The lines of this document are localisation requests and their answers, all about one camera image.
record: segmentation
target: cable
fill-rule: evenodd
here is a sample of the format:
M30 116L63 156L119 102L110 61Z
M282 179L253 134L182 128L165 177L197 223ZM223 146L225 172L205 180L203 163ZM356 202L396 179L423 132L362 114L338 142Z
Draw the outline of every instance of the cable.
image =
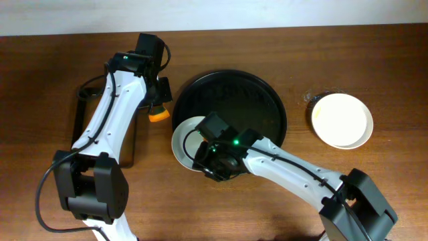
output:
M168 66L169 60L171 60L171 51L169 50L168 45L165 44L165 48L167 49L168 59L167 62L159 68L159 72L164 70Z
M189 158L191 158L191 159L192 159L192 157L190 157L190 156L189 156L189 154L188 154L188 153L187 153L187 151L186 151L185 143L186 143L187 137L188 137L192 132L194 132L194 131L196 131L196 130L192 130L192 131L190 131L189 133L187 133L187 135L186 135L186 137L185 137L185 140L183 141L183 149L185 150L186 155L187 155ZM368 235L368 232L366 231L366 229L364 228L364 226L361 224L361 222L360 222L359 218L356 216L356 214L355 214L354 210L352 210L352 208L347 204L347 202L343 199L343 197L342 197L342 196L340 196L340 195L338 194L338 192L337 192L337 191L336 191L336 190L335 190L335 189L334 189L330 184L328 184L328 183L327 183L327 181L326 181L325 179L322 179L321 177L319 177L319 176L318 176L318 175L316 175L315 173L311 172L309 169L305 168L304 166L302 166L302 165L300 165L300 164L298 164L298 163L295 163L295 162L293 162L293 161L290 161L289 159L286 159L286 158L280 157L280 156L278 156L278 155L274 155L274 154L268 153L267 151L263 151L263 150L261 150L261 149L255 148L255 147L250 147L250 146L242 145L242 144L237 144L237 145L236 145L236 144L232 144L232 143L230 143L230 142L228 142L228 141L220 141L220 140L211 141L211 142L209 143L209 146L211 146L211 145L213 145L213 144L215 144L215 143L228 145L228 146L230 146L230 147L242 147L242 148L245 148L245 149L250 149L250 150L253 150L253 151L257 151L258 153L261 153L261 154L263 154L263 155L266 155L266 156L271 157L271 158L274 158L274 159L278 159L278 160L280 160L280 161L284 161L284 162L286 162L286 163L288 163L288 164L290 164L290 165L293 165L293 166L295 166L295 167L297 167L297 168L301 169L302 171L306 172L308 175L310 175L311 177L313 177L316 181L319 181L323 186L327 187L327 189L329 189L329 190L333 193L333 195L335 195L335 196L339 199L340 203L345 207L346 211L347 211L347 212L351 215L351 217L354 219L354 221L355 221L356 225L357 225L357 226L358 226L358 228L361 230L361 232L362 232L362 234L364 235L364 237L365 237L368 241L372 241L372 239L371 239L370 235Z
M47 171L45 172L45 174L43 175L42 179L39 182L39 185L37 186L37 190L35 193L35 215L37 217L37 221L39 221L39 224L48 232L54 232L54 233L68 233L68 232L79 232L79 231L87 231L87 230L95 230L97 232L99 232L101 234L101 236L106 240L106 241L110 241L107 237L107 235L104 233L104 231L102 231L101 227L83 227L83 228L68 228L68 229L55 229L55 228L51 228L49 227L44 221L43 218L41 217L40 214L40 194L41 194L41 189L47 179L47 177L49 176L49 174L57 167L59 167L61 164L65 163L66 161L70 160L70 157L73 157L74 155L78 154L80 151L83 151L84 149L88 148L92 143L95 142L96 138L98 137L98 135L101 133L104 125L107 122L107 118L110 115L110 112L113 108L113 104L114 104L114 99L116 97L116 81L114 79L114 75L113 73L110 71L110 66L105 63L104 64L107 72L110 74L111 79L112 79L112 94L111 94L111 99L110 99L110 103L108 105L106 114L104 115L100 126L98 127L97 131L95 132L93 137L89 137L89 141L83 145L82 147L75 149L73 152L71 152L69 155L65 156L64 158L62 158L61 160L53 163L49 169L47 169Z
M87 86L88 84L92 83L93 81L101 79L103 77L106 77L106 75L103 74L103 75L100 75L97 77L93 77L92 79L90 79L90 80L86 81L84 84L82 84L79 87L77 94L76 94L78 99L83 100L83 101L90 101L90 100L93 100L93 99L99 97L104 92L106 85L103 85L102 89L98 93L96 93L95 95L88 94L84 87Z

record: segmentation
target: black round tray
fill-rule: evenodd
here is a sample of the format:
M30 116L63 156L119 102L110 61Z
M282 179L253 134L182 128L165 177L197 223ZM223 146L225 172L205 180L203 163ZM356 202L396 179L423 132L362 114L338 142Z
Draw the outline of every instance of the black round tray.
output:
M179 96L173 130L188 118L215 111L239 132L253 129L281 146L287 116L280 97L262 79L239 70L221 70L198 78Z

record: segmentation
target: white plate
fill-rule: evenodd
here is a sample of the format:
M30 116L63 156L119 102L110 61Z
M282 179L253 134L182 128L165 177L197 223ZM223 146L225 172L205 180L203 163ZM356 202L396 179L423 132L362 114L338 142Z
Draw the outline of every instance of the white plate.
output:
M373 118L359 99L348 94L330 94L314 106L312 126L327 144L353 149L366 143L373 132Z
M177 161L187 169L190 169L192 171L198 171L192 169L193 161L188 158L185 154L185 151L183 149L183 141L190 131L194 130L195 127L204 119L204 116L195 116L192 118L188 118L187 120L183 121L174 131L173 133L173 139L171 141L171 146L173 148L173 153ZM194 157L199 145L203 142L202 136L197 132L193 132L187 137L186 140L186 150L187 153Z

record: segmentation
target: wooden table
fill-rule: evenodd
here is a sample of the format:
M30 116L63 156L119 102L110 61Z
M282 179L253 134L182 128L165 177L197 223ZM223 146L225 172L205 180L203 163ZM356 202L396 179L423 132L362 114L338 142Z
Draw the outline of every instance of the wooden table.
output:
M428 24L297 27L156 33L173 58L161 73L177 99L193 76L238 69L264 79L288 115L285 150L325 168L367 172L399 215L389 238L428 240ZM75 90L102 73L138 33L0 38L0 233L2 240L95 240L52 234L34 214L36 184L58 149L70 148ZM323 143L306 124L308 100L323 91L362 100L370 140L351 151ZM167 105L172 111L174 102ZM244 175L215 183L183 168L171 151L171 119L139 118L126 215L140 240L301 240L323 231L308 204ZM56 228L82 226L60 208L53 177L42 215Z

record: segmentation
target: white wall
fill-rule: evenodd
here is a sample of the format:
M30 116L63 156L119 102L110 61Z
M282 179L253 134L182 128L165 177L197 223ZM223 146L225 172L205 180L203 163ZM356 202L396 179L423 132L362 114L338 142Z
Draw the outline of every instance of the white wall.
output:
M2 0L0 35L428 22L428 0Z

